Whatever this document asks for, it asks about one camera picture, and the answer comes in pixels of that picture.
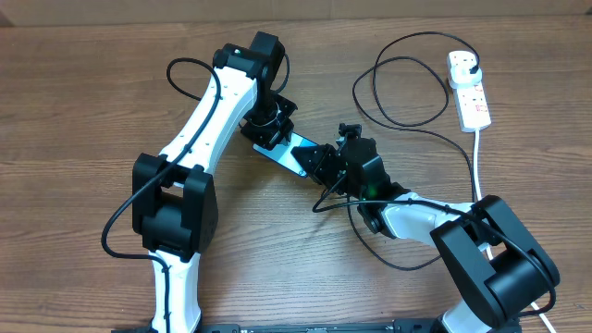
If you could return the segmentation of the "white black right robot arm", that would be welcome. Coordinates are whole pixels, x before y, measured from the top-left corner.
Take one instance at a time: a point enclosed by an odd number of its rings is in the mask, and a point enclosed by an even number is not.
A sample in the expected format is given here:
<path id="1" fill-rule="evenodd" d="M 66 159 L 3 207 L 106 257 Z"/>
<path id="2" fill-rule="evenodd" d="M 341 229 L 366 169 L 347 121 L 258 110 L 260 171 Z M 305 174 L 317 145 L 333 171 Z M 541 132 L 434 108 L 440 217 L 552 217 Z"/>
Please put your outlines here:
<path id="1" fill-rule="evenodd" d="M 513 210 L 495 195 L 475 203 L 429 200 L 391 181 L 372 139 L 349 137 L 295 147 L 297 163 L 329 193 L 344 194 L 374 233 L 433 246 L 461 301 L 438 320 L 441 332 L 506 330 L 536 315 L 528 305 L 544 294 L 550 310 L 560 283 L 557 266 Z"/>

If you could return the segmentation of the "blue Galaxy smartphone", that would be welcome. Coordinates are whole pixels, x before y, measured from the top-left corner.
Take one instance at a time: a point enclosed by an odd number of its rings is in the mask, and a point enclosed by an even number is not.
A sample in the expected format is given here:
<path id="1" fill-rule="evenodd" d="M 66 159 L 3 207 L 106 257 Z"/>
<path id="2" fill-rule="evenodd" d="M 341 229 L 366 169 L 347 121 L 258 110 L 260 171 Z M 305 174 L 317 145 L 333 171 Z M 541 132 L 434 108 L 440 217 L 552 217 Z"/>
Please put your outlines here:
<path id="1" fill-rule="evenodd" d="M 315 142 L 310 141 L 309 139 L 303 137 L 302 135 L 292 132 L 290 134 L 290 141 L 287 142 L 283 140 L 281 143 L 277 144 L 272 150 L 266 150 L 265 148 L 254 144 L 253 149 L 266 156 L 268 159 L 278 163 L 279 165 L 285 167 L 287 170 L 293 172 L 294 174 L 298 175 L 299 177 L 306 178 L 307 173 L 302 168 L 302 166 L 296 161 L 295 157 L 292 155 L 291 151 L 293 148 L 299 147 L 311 147 L 316 146 Z"/>

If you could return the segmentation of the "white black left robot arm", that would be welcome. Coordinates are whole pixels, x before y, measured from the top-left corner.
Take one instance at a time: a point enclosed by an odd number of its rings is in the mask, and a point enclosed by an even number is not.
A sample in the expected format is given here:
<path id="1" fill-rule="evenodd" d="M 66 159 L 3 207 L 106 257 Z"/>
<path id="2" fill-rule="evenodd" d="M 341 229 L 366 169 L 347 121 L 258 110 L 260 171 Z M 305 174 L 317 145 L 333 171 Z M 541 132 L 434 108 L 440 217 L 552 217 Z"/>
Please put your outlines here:
<path id="1" fill-rule="evenodd" d="M 255 151 L 299 176 L 291 150 L 310 141 L 293 130 L 297 106 L 271 85 L 288 60 L 278 37 L 259 31 L 247 48 L 228 43 L 208 66 L 212 76 L 189 120 L 156 156 L 132 169 L 132 228 L 154 266 L 156 307 L 148 331 L 196 332 L 200 255 L 214 237 L 216 166 L 234 131 Z"/>

